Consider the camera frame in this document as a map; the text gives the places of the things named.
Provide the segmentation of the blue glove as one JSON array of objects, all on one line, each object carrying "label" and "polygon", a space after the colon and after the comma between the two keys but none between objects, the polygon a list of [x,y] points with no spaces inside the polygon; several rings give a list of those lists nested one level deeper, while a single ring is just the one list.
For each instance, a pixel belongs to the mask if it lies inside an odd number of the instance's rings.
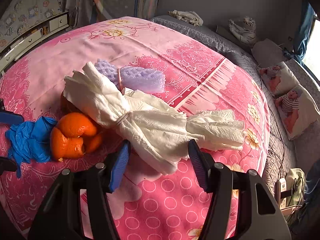
[{"label": "blue glove", "polygon": [[8,157],[17,164],[17,177],[21,177],[21,164],[46,163],[51,160],[50,134],[57,125],[53,118],[42,116],[37,121],[25,121],[11,125],[5,132],[10,141]]}]

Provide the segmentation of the white paper towel bundle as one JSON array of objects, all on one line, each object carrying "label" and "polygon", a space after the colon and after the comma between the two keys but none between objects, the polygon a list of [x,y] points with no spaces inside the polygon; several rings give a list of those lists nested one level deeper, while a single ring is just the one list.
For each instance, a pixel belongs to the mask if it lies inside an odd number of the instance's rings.
[{"label": "white paper towel bundle", "polygon": [[136,153],[163,175],[188,159],[188,142],[194,139],[208,150],[242,150],[246,132],[230,109],[178,112],[165,101],[140,90],[119,90],[93,63],[65,76],[63,96],[103,128],[113,128],[131,142]]}]

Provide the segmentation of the purple foam net bundle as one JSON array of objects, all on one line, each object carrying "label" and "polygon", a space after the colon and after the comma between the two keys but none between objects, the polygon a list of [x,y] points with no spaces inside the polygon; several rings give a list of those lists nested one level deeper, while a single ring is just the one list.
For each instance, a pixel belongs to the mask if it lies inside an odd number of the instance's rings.
[{"label": "purple foam net bundle", "polygon": [[165,90],[165,75],[159,70],[134,66],[117,68],[108,61],[101,59],[97,59],[94,66],[119,90],[126,87],[132,90],[141,90],[148,94],[163,93]]}]

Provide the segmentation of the white power strip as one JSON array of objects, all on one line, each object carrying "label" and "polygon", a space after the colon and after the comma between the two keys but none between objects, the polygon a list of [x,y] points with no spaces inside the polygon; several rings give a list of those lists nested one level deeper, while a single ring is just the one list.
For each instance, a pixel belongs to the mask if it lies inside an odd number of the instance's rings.
[{"label": "white power strip", "polygon": [[280,178],[276,182],[276,187],[275,187],[275,199],[278,203],[280,210],[282,210],[286,207],[286,197],[283,196],[283,194],[286,190],[287,190],[286,180],[285,180],[285,178]]}]

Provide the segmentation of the green cloth bag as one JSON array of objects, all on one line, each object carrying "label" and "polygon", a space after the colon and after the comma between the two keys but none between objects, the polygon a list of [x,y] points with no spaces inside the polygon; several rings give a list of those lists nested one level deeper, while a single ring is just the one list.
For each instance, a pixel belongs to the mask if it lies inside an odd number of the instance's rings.
[{"label": "green cloth bag", "polygon": [[286,206],[302,205],[305,187],[305,173],[301,168],[291,168],[286,177],[287,190],[292,190],[286,198]]}]

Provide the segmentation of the orange peel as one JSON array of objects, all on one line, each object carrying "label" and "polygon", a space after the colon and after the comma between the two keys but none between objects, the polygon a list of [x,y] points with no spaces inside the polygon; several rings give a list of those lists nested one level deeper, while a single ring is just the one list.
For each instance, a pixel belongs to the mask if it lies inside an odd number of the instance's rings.
[{"label": "orange peel", "polygon": [[54,161],[80,159],[102,146],[104,130],[63,95],[60,97],[60,109],[63,116],[50,134],[50,150]]}]

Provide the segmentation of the white drawer cabinet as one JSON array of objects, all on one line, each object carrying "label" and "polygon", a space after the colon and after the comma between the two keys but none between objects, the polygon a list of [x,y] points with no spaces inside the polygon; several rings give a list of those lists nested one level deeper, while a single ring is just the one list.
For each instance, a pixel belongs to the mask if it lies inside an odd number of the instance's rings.
[{"label": "white drawer cabinet", "polygon": [[59,36],[67,28],[69,28],[68,10],[36,24],[21,36],[16,37],[1,51],[1,77],[24,55],[50,39]]}]

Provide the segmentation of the baby print pillow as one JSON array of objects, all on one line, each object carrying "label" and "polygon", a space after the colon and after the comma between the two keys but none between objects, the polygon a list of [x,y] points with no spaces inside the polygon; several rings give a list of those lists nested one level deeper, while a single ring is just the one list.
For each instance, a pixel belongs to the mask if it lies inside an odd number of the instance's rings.
[{"label": "baby print pillow", "polygon": [[299,84],[284,61],[271,67],[260,68],[258,73],[274,97],[286,94]]},{"label": "baby print pillow", "polygon": [[275,100],[289,140],[296,139],[319,119],[319,109],[310,93],[297,85]]}]

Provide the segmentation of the grey quilted sofa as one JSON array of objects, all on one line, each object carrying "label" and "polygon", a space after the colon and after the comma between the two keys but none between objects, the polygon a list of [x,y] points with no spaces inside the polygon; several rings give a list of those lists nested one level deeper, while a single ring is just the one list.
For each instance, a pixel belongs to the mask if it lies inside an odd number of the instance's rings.
[{"label": "grey quilted sofa", "polygon": [[258,74],[258,63],[249,50],[233,41],[222,27],[193,26],[169,15],[152,18],[152,22],[187,35],[218,52],[245,70],[266,96],[270,110],[270,141],[263,180],[273,192],[278,179],[285,177],[291,168],[301,168],[308,173],[319,159],[319,121],[311,124],[302,135],[289,140],[281,122],[274,100]]}]

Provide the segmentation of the baby print pillow left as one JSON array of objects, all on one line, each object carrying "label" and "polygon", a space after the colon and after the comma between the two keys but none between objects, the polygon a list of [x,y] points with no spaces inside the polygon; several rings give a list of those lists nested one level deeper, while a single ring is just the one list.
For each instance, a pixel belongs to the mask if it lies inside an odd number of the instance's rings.
[{"label": "baby print pillow left", "polygon": [[258,73],[274,97],[286,94],[299,84],[284,61],[271,67],[260,68]]}]

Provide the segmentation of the grey cushion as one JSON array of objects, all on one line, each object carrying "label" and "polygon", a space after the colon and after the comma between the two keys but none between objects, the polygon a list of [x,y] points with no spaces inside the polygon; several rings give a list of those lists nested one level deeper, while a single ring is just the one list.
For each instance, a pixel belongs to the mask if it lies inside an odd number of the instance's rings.
[{"label": "grey cushion", "polygon": [[257,42],[251,52],[260,68],[275,66],[277,63],[287,61],[282,49],[268,38]]}]

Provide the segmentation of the window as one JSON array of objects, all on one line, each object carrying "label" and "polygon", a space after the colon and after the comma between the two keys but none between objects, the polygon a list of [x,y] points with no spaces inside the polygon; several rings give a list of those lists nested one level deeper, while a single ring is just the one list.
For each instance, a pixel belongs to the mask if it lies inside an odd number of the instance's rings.
[{"label": "window", "polygon": [[319,17],[315,14],[313,17],[308,44],[306,47],[306,54],[303,63],[311,72],[311,74],[319,80]]}]

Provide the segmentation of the white tiger plush toy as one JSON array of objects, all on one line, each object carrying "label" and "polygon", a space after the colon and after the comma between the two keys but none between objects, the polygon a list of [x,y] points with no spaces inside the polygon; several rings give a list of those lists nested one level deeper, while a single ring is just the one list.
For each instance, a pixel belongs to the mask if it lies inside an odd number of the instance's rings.
[{"label": "white tiger plush toy", "polygon": [[257,41],[256,23],[249,16],[244,18],[229,19],[228,26],[230,32],[243,44],[253,47]]}]

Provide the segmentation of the blue curtain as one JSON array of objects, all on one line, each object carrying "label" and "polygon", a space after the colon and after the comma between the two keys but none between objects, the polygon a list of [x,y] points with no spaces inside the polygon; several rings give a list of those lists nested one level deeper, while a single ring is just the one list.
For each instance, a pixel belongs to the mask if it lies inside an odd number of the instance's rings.
[{"label": "blue curtain", "polygon": [[306,54],[307,45],[310,39],[311,27],[315,11],[307,0],[302,1],[300,24],[293,39],[293,50],[283,49],[283,55],[287,59],[294,59],[301,66],[305,66],[303,59]]}]

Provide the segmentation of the crumpled beige cloth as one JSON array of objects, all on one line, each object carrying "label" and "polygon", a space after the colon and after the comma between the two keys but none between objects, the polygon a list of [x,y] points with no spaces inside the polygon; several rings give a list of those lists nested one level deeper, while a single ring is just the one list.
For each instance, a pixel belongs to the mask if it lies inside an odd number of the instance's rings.
[{"label": "crumpled beige cloth", "polygon": [[203,19],[194,11],[168,11],[171,17],[174,17],[193,26],[203,26]]}]

